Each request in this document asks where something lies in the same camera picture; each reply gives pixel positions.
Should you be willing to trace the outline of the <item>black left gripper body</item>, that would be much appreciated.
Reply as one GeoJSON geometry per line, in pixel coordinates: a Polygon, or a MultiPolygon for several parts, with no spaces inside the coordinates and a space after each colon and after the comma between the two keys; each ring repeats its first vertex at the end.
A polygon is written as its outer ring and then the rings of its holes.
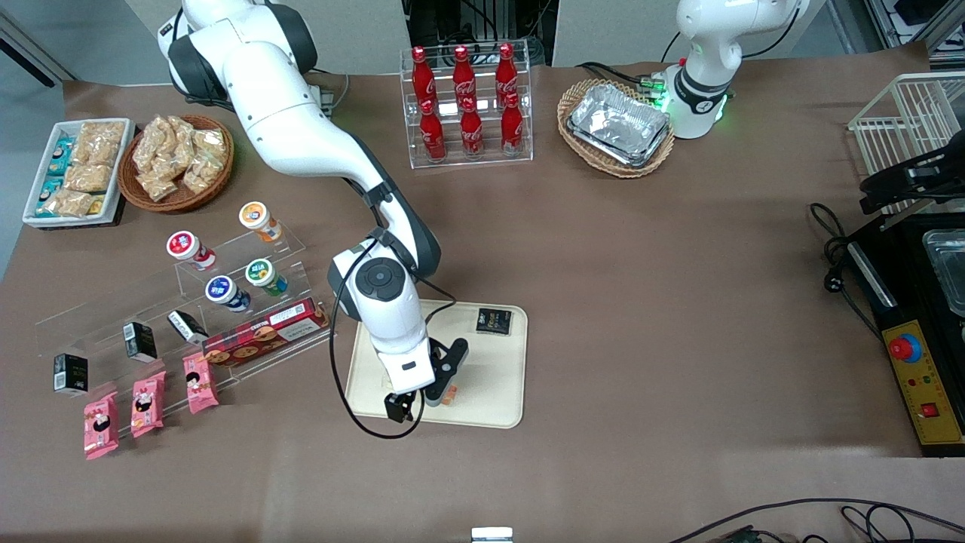
{"type": "Polygon", "coordinates": [[[914,157],[903,166],[906,200],[932,203],[948,212],[963,210],[963,148],[944,148],[914,157]]]}

